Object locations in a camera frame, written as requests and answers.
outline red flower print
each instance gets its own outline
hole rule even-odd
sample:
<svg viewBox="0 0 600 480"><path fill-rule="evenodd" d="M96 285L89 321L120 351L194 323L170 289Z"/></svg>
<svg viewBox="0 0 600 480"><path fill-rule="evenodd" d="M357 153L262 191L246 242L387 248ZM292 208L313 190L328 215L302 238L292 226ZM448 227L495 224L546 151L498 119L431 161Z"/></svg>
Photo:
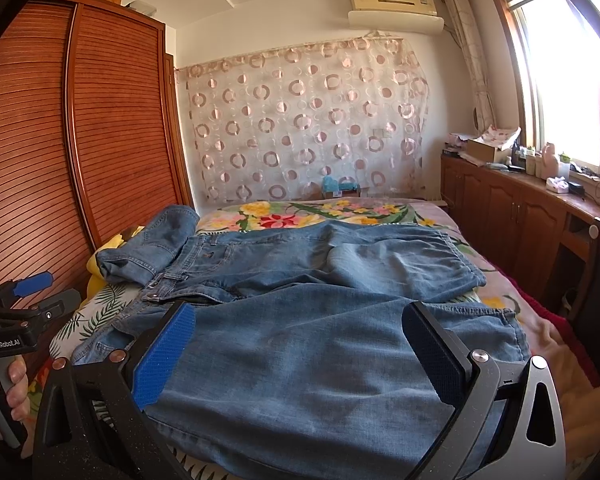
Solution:
<svg viewBox="0 0 600 480"><path fill-rule="evenodd" d="M260 218L260 225L265 229L277 229L296 225L296 215L271 215Z"/></svg>

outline blue cloth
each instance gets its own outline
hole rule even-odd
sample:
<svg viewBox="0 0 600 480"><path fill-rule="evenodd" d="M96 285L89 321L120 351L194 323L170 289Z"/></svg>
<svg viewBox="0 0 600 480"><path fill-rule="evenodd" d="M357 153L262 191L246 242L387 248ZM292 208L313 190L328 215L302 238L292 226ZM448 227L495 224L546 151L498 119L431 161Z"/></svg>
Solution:
<svg viewBox="0 0 600 480"><path fill-rule="evenodd" d="M187 207L168 207L138 237L97 254L102 275L147 286L142 298L156 303L226 303L307 282L442 303L486 284L448 235L430 227L327 221L193 235L197 220Z"/></svg>
<svg viewBox="0 0 600 480"><path fill-rule="evenodd" d="M402 334L408 302L303 283L198 307L193 339L145 411L169 444L240 478L402 480L453 412ZM505 361L529 357L509 310L428 308L470 349ZM87 360L128 345L164 309L134 303ZM490 419L478 441L482 454L496 422Z"/></svg>
<svg viewBox="0 0 600 480"><path fill-rule="evenodd" d="M196 221L168 208L143 238L98 254L108 281L144 289L75 349L74 364L128 349L185 298L196 305L196 333L146 407L170 444L245 479L407 476L452 408L402 334L402 310L484 285L480 270L446 235L417 225L193 235ZM470 349L528 358L510 311L429 308Z"/></svg>

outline yellow fabric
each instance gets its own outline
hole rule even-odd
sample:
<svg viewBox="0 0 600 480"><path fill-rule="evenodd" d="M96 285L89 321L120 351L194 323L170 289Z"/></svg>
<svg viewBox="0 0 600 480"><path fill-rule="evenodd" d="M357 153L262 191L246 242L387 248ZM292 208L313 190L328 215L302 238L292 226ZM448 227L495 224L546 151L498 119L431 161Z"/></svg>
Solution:
<svg viewBox="0 0 600 480"><path fill-rule="evenodd" d="M142 229L144 229L144 226L138 226L138 228L134 231L132 236L136 236ZM104 281L104 278L100 273L100 269L98 268L98 264L96 262L96 254L98 254L103 249L117 249L124 243L125 241L122 239L122 234L117 234L107 243L97 248L96 251L91 255L91 258L89 258L89 260L87 261L87 270L91 273L89 283L87 284L87 298L80 304L80 308L84 307L87 303L89 303L91 301L91 298L93 298L104 288L105 285L107 285L107 282Z"/></svg>

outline slatted wardrobe door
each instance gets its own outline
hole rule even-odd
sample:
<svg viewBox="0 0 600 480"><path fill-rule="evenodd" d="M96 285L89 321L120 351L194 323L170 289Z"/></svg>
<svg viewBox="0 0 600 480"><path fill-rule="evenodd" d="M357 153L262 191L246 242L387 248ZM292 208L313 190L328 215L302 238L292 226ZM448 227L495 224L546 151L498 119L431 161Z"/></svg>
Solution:
<svg viewBox="0 0 600 480"><path fill-rule="evenodd" d="M80 16L72 46L75 143L91 222L103 242L180 201L160 95L161 34L91 7Z"/></svg>
<svg viewBox="0 0 600 480"><path fill-rule="evenodd" d="M72 12L27 4L0 39L0 283L42 270L53 273L54 290L86 283L91 251L62 127Z"/></svg>

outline bed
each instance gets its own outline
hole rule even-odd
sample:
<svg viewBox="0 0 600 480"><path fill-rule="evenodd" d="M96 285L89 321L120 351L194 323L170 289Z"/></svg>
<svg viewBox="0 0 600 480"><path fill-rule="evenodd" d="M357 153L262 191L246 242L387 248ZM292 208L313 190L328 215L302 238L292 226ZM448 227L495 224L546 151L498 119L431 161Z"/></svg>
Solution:
<svg viewBox="0 0 600 480"><path fill-rule="evenodd" d="M487 277L486 286L452 301L481 302L491 308L512 310L522 325L532 354L541 354L550 364L564 421L570 478L577 478L600 450L600 378L562 318L546 311L520 291L515 282L473 250L458 226L438 206L420 200L346 198L319 202L254 202L232 205L204 215L197 233L240 232L271 228L302 228L327 220L355 224L417 223L446 232L456 248ZM107 246L115 247L121 238ZM88 269L97 274L93 258ZM52 358L71 356L76 346L89 338L138 294L137 285L98 284L92 278L90 298L65 324L50 345ZM43 368L30 387L33 415L42 396L48 368ZM205 463L173 450L192 478L235 478L215 464Z"/></svg>

